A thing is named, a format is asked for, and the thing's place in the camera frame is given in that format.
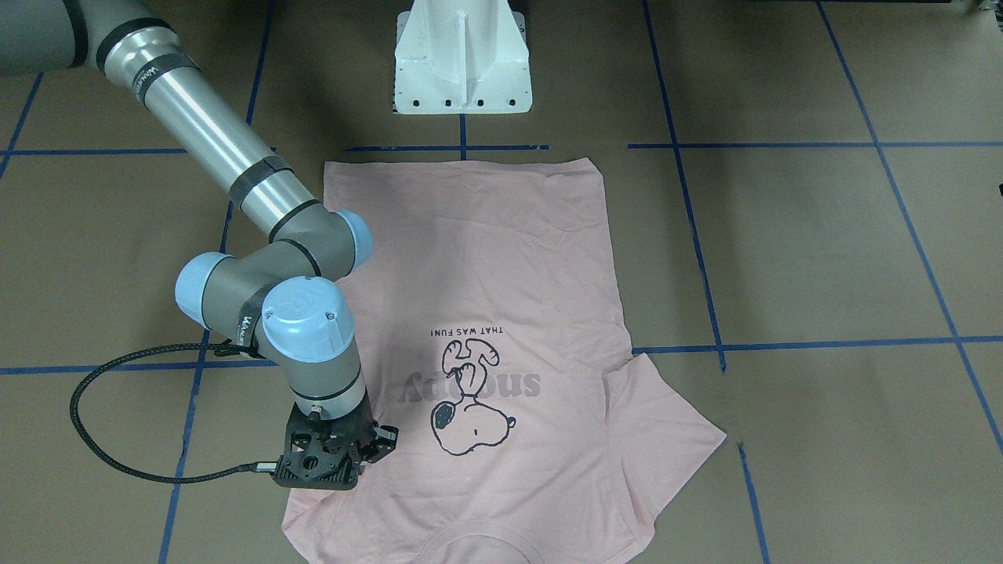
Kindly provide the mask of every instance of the pink t-shirt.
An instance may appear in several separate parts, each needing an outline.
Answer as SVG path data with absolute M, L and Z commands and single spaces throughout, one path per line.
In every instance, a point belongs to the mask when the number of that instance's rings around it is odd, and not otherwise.
M 311 562 L 610 563 L 724 435 L 632 357 L 602 176 L 564 165 L 328 163 L 369 224 L 339 282 L 397 450 L 348 492 L 294 490 Z

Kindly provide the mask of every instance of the t-shirt sleeve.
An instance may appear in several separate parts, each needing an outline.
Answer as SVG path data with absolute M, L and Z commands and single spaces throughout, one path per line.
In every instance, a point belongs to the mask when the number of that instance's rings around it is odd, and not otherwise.
M 662 380 L 646 354 L 604 376 L 611 479 L 618 506 L 647 546 L 655 518 L 725 435 Z

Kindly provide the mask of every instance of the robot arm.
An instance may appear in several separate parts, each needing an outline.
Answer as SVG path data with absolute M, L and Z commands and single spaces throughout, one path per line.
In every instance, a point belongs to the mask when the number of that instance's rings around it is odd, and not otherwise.
M 333 282 L 372 252 L 365 222 L 314 199 L 138 0 L 14 0 L 4 9 L 0 75 L 96 68 L 129 88 L 268 235 L 268 245 L 242 259 L 193 259 L 176 300 L 204 327 L 285 370 L 295 405 L 285 453 L 266 469 L 275 481 L 354 487 L 361 465 L 392 451 L 397 434 L 372 418 L 351 311 Z

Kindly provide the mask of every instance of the light blue joint cap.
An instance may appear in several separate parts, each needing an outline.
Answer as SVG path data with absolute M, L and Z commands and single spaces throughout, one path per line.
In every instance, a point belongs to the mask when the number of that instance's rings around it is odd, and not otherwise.
M 233 255 L 223 253 L 203 253 L 185 265 L 175 283 L 175 301 L 178 302 L 178 307 L 207 329 L 209 327 L 206 327 L 206 320 L 202 317 L 202 296 L 206 293 L 206 283 L 216 265 L 231 257 Z
M 326 362 L 344 352 L 355 337 L 345 295 L 320 276 L 279 283 L 265 296 L 261 315 L 272 346 L 301 362 Z
M 348 222 L 348 227 L 352 230 L 352 239 L 355 241 L 355 264 L 352 265 L 351 272 L 355 272 L 357 268 L 362 266 L 362 263 L 373 256 L 373 234 L 369 231 L 366 222 L 355 212 L 338 210 L 335 214 Z

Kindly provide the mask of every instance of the black cable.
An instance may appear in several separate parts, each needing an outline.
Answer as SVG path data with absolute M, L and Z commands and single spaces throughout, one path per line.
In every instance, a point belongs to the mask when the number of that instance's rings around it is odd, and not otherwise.
M 97 446 L 97 443 L 94 443 L 94 440 L 91 439 L 90 434 L 87 433 L 86 429 L 84 429 L 83 422 L 80 420 L 80 412 L 79 412 L 80 396 L 83 395 L 83 390 L 87 389 L 87 386 L 90 385 L 90 383 L 94 381 L 97 378 L 97 376 L 103 374 L 104 372 L 116 366 L 119 366 L 126 362 L 131 362 L 132 360 L 135 360 L 137 358 L 143 358 L 145 356 L 153 356 L 154 354 L 163 354 L 165 352 L 179 352 L 182 350 L 200 350 L 200 351 L 215 350 L 220 352 L 228 352 L 231 354 L 242 353 L 242 352 L 246 353 L 256 352 L 256 350 L 251 347 L 240 346 L 230 343 L 220 343 L 220 344 L 179 343 L 179 344 L 154 346 L 152 348 L 137 350 L 135 352 L 126 354 L 125 356 L 119 356 L 114 360 L 105 362 L 104 364 L 101 364 L 97 368 L 94 368 L 93 371 L 91 371 L 89 374 L 87 374 L 86 377 L 80 380 L 80 383 L 77 384 L 76 389 L 73 390 L 73 396 L 70 397 L 69 400 L 69 419 L 73 424 L 73 429 L 76 430 L 77 435 L 79 435 L 80 439 L 82 439 L 83 442 L 87 445 L 87 448 L 89 448 L 91 452 L 97 455 L 97 458 L 104 461 L 105 464 L 107 464 L 108 466 L 119 472 L 124 472 L 129 476 L 134 476 L 136 478 L 141 478 L 143 480 L 149 480 L 151 482 L 160 482 L 162 484 L 197 484 L 199 482 L 208 482 L 210 480 L 216 480 L 217 478 L 223 478 L 224 476 L 230 476 L 231 474 L 237 474 L 239 472 L 254 472 L 255 467 L 257 467 L 259 463 L 242 464 L 240 466 L 235 466 L 233 468 L 229 468 L 227 470 L 223 470 L 220 472 L 214 472 L 212 474 L 206 474 L 203 476 L 193 476 L 191 478 L 175 478 L 173 476 L 157 476 L 155 474 L 148 474 L 142 471 L 135 470 L 133 468 L 129 468 L 111 458 L 110 455 L 102 451 L 101 448 Z

